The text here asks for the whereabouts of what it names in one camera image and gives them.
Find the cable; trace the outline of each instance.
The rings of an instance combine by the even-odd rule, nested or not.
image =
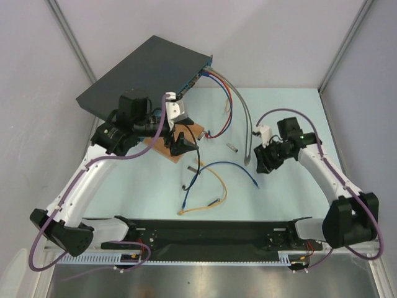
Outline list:
[[[193,141],[194,141],[194,145],[196,145],[196,147],[197,147],[196,151],[197,151],[197,160],[198,160],[197,173],[196,173],[196,175],[193,176],[193,179],[191,180],[191,182],[189,184],[189,187],[186,188],[184,185],[182,185],[182,189],[184,191],[188,191],[193,186],[194,182],[196,182],[197,176],[199,175],[199,171],[200,171],[200,150],[199,150],[199,146],[197,145],[196,138],[194,137],[193,131],[187,125],[184,125],[184,127],[186,127],[186,129],[190,132],[190,135],[192,136]]]
[[[274,135],[269,139],[268,143],[270,144],[274,138],[278,138],[279,141],[282,141],[282,139],[278,135]]]
[[[204,68],[204,70],[211,73],[212,75],[217,75],[221,79],[223,79],[226,82],[226,84],[230,87],[230,89],[232,89],[234,91],[234,93],[237,95],[238,99],[241,101],[241,104],[243,105],[244,114],[245,114],[245,118],[246,118],[246,147],[245,147],[244,164],[247,166],[249,164],[249,162],[251,161],[251,149],[252,149],[252,119],[251,119],[251,114],[249,113],[249,110],[248,110],[248,106],[247,106],[244,98],[241,96],[240,92],[222,74],[215,71],[212,67],[209,67],[209,66],[206,66]]]
[[[61,281],[63,281],[63,282],[65,282],[65,281],[70,281],[70,280],[75,279],[75,278],[80,278],[81,276],[84,276],[84,275],[86,275],[86,274],[93,273],[93,272],[96,272],[96,271],[101,271],[101,270],[104,270],[104,269],[114,269],[114,270],[118,270],[120,273],[124,273],[124,272],[132,271],[132,270],[135,270],[135,269],[139,268],[140,266],[142,266],[145,262],[147,262],[147,261],[150,259],[150,256],[151,256],[150,247],[149,247],[148,245],[142,243],[142,242],[111,241],[111,243],[115,243],[115,244],[129,244],[129,245],[139,245],[140,247],[142,247],[142,249],[145,249],[145,248],[146,248],[146,249],[148,250],[148,255],[147,255],[147,257],[146,257],[143,261],[140,261],[139,263],[133,265],[133,267],[131,267],[131,268],[127,268],[127,269],[117,269],[116,266],[113,266],[113,267],[110,267],[110,266],[103,266],[103,267],[94,268],[94,269],[92,269],[92,270],[88,270],[88,271],[85,271],[85,272],[83,272],[83,273],[79,273],[79,274],[73,275],[73,276],[71,276],[71,277],[69,277],[69,278],[61,279]]]
[[[226,98],[226,103],[225,103],[225,112],[229,113],[230,112],[230,104],[229,104],[229,100]]]
[[[201,168],[201,170],[197,172],[197,175],[199,175],[199,174],[203,171],[203,169],[208,168],[209,166],[218,165],[218,164],[220,164],[220,163],[238,166],[240,169],[242,169],[242,170],[250,177],[250,179],[253,181],[253,183],[255,184],[255,186],[259,188],[258,182],[256,182],[256,180],[254,179],[254,177],[252,177],[251,174],[249,174],[248,171],[247,171],[246,169],[244,169],[244,168],[243,168],[242,166],[240,166],[239,164],[233,163],[233,162],[231,162],[231,161],[216,161],[216,162],[213,162],[213,163],[209,163],[208,165],[203,166],[203,167]],[[188,191],[186,192],[185,199],[184,199],[184,201],[183,201],[183,203],[182,203],[182,208],[181,208],[181,211],[180,211],[180,212],[182,212],[182,213],[183,213],[183,211],[184,211],[184,209],[185,209],[185,207],[186,207],[186,200],[187,200],[187,196],[189,195],[189,192],[190,192],[190,190],[188,190]]]
[[[202,75],[203,75],[203,76],[206,76],[206,77],[208,77],[208,78],[210,78],[210,79],[212,79],[212,80],[214,80],[214,82],[216,82],[216,83],[224,90],[224,92],[226,93],[226,96],[228,97],[228,100],[229,100],[230,114],[229,114],[228,120],[226,121],[226,123],[225,123],[225,125],[223,126],[223,128],[221,129],[221,131],[218,132],[218,133],[217,133],[216,135],[214,135],[214,136],[211,136],[211,134],[210,134],[209,131],[208,131],[208,133],[205,134],[205,136],[206,136],[207,138],[217,138],[217,137],[219,137],[220,135],[222,135],[222,134],[229,128],[229,126],[230,126],[230,123],[231,123],[231,120],[232,120],[232,117],[233,117],[233,100],[232,100],[232,98],[231,98],[231,93],[230,93],[229,87],[226,85],[226,83],[225,83],[224,81],[222,81],[221,79],[219,79],[219,80],[225,85],[226,88],[225,88],[224,86],[222,86],[222,84],[219,83],[214,77],[212,77],[212,75],[211,75],[210,73],[208,73],[208,72],[206,72],[206,71],[203,71],[203,72],[202,72]]]
[[[328,169],[332,172],[332,174],[336,177],[336,179],[339,180],[340,183],[342,183],[342,185],[346,188],[346,191],[349,192],[349,194],[357,201],[357,203],[360,204],[361,208],[363,208],[363,210],[365,211],[365,213],[367,213],[369,219],[371,220],[372,225],[374,226],[375,230],[377,231],[378,234],[378,239],[379,239],[379,251],[375,256],[365,256],[360,254],[359,252],[355,251],[353,248],[346,246],[346,248],[351,251],[354,255],[358,256],[359,258],[362,258],[364,260],[367,261],[372,261],[372,260],[376,260],[378,258],[381,257],[381,255],[383,254],[383,250],[384,250],[384,240],[383,240],[383,235],[380,231],[380,227],[379,224],[377,223],[377,220],[374,218],[372,212],[370,211],[370,209],[368,209],[368,207],[365,205],[365,203],[363,201],[360,200],[360,198],[358,197],[358,195],[355,194],[355,192],[346,185],[346,181],[344,181],[344,179],[341,177],[341,175],[339,175],[339,173],[336,171],[336,169],[332,166],[332,164],[328,161],[328,159],[325,157],[324,155],[324,151],[323,148],[321,147],[321,140],[318,136],[318,131],[316,129],[316,127],[314,126],[313,121],[311,121],[309,119],[308,116],[306,116],[304,113],[301,113],[297,110],[294,109],[287,109],[287,108],[279,108],[279,109],[274,109],[271,111],[266,112],[265,114],[262,115],[261,118],[259,118],[258,122],[256,123],[256,126],[258,126],[260,124],[260,122],[262,121],[262,119],[264,117],[266,117],[267,115],[274,113],[274,112],[279,112],[279,111],[286,111],[286,112],[292,112],[292,113],[296,113],[300,116],[302,116],[303,118],[305,118],[311,128],[313,129],[313,132],[316,136],[316,142],[317,142],[317,148],[320,154],[321,159],[324,161],[324,163],[326,164],[326,166],[328,167]]]
[[[143,243],[141,238],[138,238],[139,243]],[[141,252],[143,253],[145,251],[145,248],[142,246],[141,247]]]
[[[308,247],[308,257],[313,256],[314,255],[314,247],[312,246],[312,244],[310,243],[309,240],[306,242],[306,245]]]
[[[324,258],[322,258],[321,260],[319,260],[317,263],[314,263],[313,265],[309,265],[307,268],[296,270],[296,272],[307,272],[308,269],[311,269],[311,268],[314,268],[314,267],[320,265],[323,261],[325,261],[332,254],[333,251],[334,251],[334,249],[331,248],[331,250],[326,254],[326,256]]]
[[[222,180],[222,178],[220,178],[220,176],[219,176],[218,174],[216,174],[216,172],[214,172],[214,170],[212,170],[211,168],[208,168],[208,167],[207,167],[206,169],[209,170],[212,174],[214,174],[215,177],[217,177],[218,180],[222,183],[223,190],[225,191],[225,195],[223,196],[223,199],[220,200],[220,201],[218,201],[218,202],[215,202],[215,203],[213,203],[213,204],[210,204],[210,205],[208,205],[208,206],[205,206],[205,207],[198,207],[198,208],[192,208],[192,209],[187,209],[187,210],[181,210],[181,211],[178,212],[178,215],[183,215],[183,214],[185,214],[186,212],[192,212],[192,211],[196,211],[196,210],[205,210],[205,209],[214,208],[214,207],[216,207],[216,206],[222,204],[222,203],[226,200],[226,198],[228,197],[228,188],[226,187],[226,184],[225,184],[225,182]]]
[[[157,107],[157,108],[155,108],[155,109],[153,109],[153,111],[151,111],[151,115],[154,115],[154,113],[155,112],[157,112],[157,111],[161,111],[161,108],[160,107]]]
[[[152,109],[153,109],[153,102],[151,101],[150,98],[148,98],[148,101],[149,101],[149,112],[148,112],[148,115],[150,115],[152,113]]]
[[[163,96],[163,101],[161,104],[161,118],[160,118],[160,123],[159,123],[159,127],[157,129],[156,135],[154,135],[151,143],[142,151],[140,151],[139,153],[130,155],[130,156],[100,156],[97,158],[94,158],[93,160],[89,161],[86,165],[85,165],[85,170],[82,169],[72,180],[72,182],[69,184],[69,186],[66,188],[65,193],[62,195],[57,208],[52,212],[52,214],[50,215],[50,217],[46,220],[46,222],[43,224],[43,226],[41,227],[41,229],[38,231],[37,236],[32,244],[32,247],[30,249],[30,253],[29,253],[29,268],[32,271],[35,272],[41,272],[44,271],[48,268],[51,268],[53,265],[55,265],[60,259],[62,259],[67,252],[62,253],[56,260],[54,260],[52,263],[42,267],[42,268],[38,268],[34,265],[33,263],[33,257],[35,254],[35,250],[36,247],[38,245],[38,242],[40,241],[41,236],[44,234],[45,230],[47,229],[48,225],[50,224],[50,222],[54,219],[55,215],[58,213],[58,210],[62,207],[63,203],[65,202],[66,198],[68,197],[68,195],[70,194],[70,192],[72,191],[72,189],[75,187],[75,185],[77,184],[77,182],[80,180],[80,178],[83,176],[84,173],[86,173],[86,171],[89,170],[89,168],[97,163],[98,161],[101,160],[132,160],[134,158],[140,157],[142,155],[144,155],[146,152],[148,152],[150,149],[153,148],[154,144],[157,142],[157,140],[160,137],[160,133],[163,129],[163,125],[164,125],[164,120],[166,118],[166,95]]]

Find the blue wire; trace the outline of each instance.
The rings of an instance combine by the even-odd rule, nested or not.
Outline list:
[[[220,163],[224,163],[224,164],[226,163],[226,164],[229,164],[229,165],[238,166],[240,169],[242,169],[244,172],[246,172],[246,174],[251,178],[251,180],[252,180],[253,183],[256,185],[256,187],[259,188],[258,182],[256,182],[256,180],[254,179],[254,177],[252,177],[251,174],[249,174],[248,171],[247,171],[246,169],[244,169],[244,168],[243,168],[242,166],[240,166],[239,164],[233,163],[233,162],[231,162],[231,161],[216,161],[216,162],[214,162],[214,163],[209,163],[208,165],[203,166],[202,168],[200,168],[200,171],[192,178],[192,180],[191,180],[191,182],[190,182],[190,185],[191,185],[192,183],[194,183],[195,178],[197,178],[197,176],[198,176],[205,168],[208,168],[209,166],[213,166],[213,165],[218,165],[218,164],[220,164]],[[187,200],[187,196],[189,195],[189,192],[190,192],[190,189],[186,192],[185,199],[184,199],[184,202],[183,202],[183,204],[182,204],[182,210],[184,210],[185,207],[186,207],[186,200]]]
[[[208,77],[208,78],[210,78],[210,79],[212,79],[212,80],[214,80],[219,86],[221,86],[221,88],[222,88],[222,89],[224,90],[224,92],[226,93],[226,96],[228,97],[229,105],[230,105],[230,121],[229,121],[228,126],[226,126],[225,129],[224,129],[224,131],[222,131],[222,133],[220,134],[220,135],[223,135],[223,133],[229,128],[230,123],[231,123],[231,119],[233,118],[233,104],[232,104],[232,102],[231,102],[231,98],[229,97],[229,93],[227,92],[227,90],[225,89],[225,87],[224,87],[216,78],[214,78],[213,76],[211,76],[211,75],[208,74],[208,73],[202,73],[202,75],[203,75],[203,76],[206,76],[206,77]]]

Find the gray wire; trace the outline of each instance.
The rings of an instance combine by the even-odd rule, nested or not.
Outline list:
[[[223,81],[225,81],[225,83],[230,87],[230,89],[232,89],[233,92],[236,93],[238,99],[241,101],[241,104],[243,105],[244,114],[246,117],[246,147],[245,147],[245,152],[244,152],[244,154],[245,154],[244,164],[247,166],[249,164],[249,162],[251,161],[251,149],[252,149],[252,120],[251,120],[251,114],[249,113],[249,110],[248,110],[248,106],[247,106],[244,98],[240,94],[240,92],[238,92],[238,90],[233,86],[233,84],[228,79],[226,79],[222,74],[220,74],[219,72],[217,72],[216,70],[214,70],[212,67],[209,67],[209,66],[206,66],[204,68],[204,70],[208,70],[209,72],[215,73]]]

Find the light blue table surface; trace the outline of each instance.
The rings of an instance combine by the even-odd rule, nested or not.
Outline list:
[[[318,129],[329,157],[339,165],[326,116],[316,89],[239,89],[251,111],[252,124],[265,112],[278,107],[297,109],[305,113]],[[220,88],[193,88],[184,97],[190,117],[210,129],[213,134],[223,127],[226,96]],[[262,123],[270,125],[278,133],[277,121],[294,116],[277,112]],[[300,116],[298,121],[304,132],[311,132],[309,124]],[[219,138],[199,141],[200,154],[205,164],[213,161],[234,161],[244,165],[245,121],[241,103],[234,97],[233,121]],[[239,151],[230,150],[226,143]],[[253,148],[261,140],[254,137]],[[141,151],[144,145],[132,148],[129,154]],[[256,173],[256,157],[252,151],[251,163],[246,169],[260,185],[256,188],[239,168],[230,165],[212,167],[228,187],[227,200],[213,209],[177,215],[195,166],[196,152],[185,154],[174,164],[151,150],[144,156],[122,161],[104,181],[90,203],[85,217],[113,217],[122,215],[130,219],[186,219],[186,220],[291,220],[299,217],[324,217],[328,202],[310,174],[298,162],[291,159],[270,174]],[[186,208],[201,207],[217,197],[223,197],[219,180],[204,171],[193,186]]]

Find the red wire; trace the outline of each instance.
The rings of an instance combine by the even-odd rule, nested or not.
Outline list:
[[[313,256],[314,255],[314,248],[313,248],[313,246],[311,245],[311,243],[309,242],[309,241],[307,241],[307,246],[308,246],[308,248],[310,248],[311,249],[311,254],[309,255],[309,256]]]
[[[141,238],[138,238],[138,242],[143,243]],[[141,251],[142,251],[142,253],[145,251],[145,248],[143,246],[141,247]]]
[[[208,73],[208,74],[209,74],[209,75],[212,75],[212,76],[214,76],[214,77],[216,77],[217,79],[219,79],[219,81],[225,86],[226,90],[228,91],[231,104],[233,105],[233,99],[232,99],[232,97],[231,97],[231,92],[230,92],[229,86],[228,86],[219,76],[217,76],[216,74],[213,74],[213,73]],[[212,136],[210,136],[208,133],[206,133],[206,134],[205,134],[205,137],[206,137],[206,138],[216,138],[216,137],[219,137],[219,135],[222,133],[222,131],[225,129],[225,127],[228,126],[229,121],[230,121],[230,117],[231,117],[231,114],[229,114],[228,120],[226,121],[225,126],[223,126],[223,128],[221,129],[220,132],[218,132],[216,135],[212,135]]]

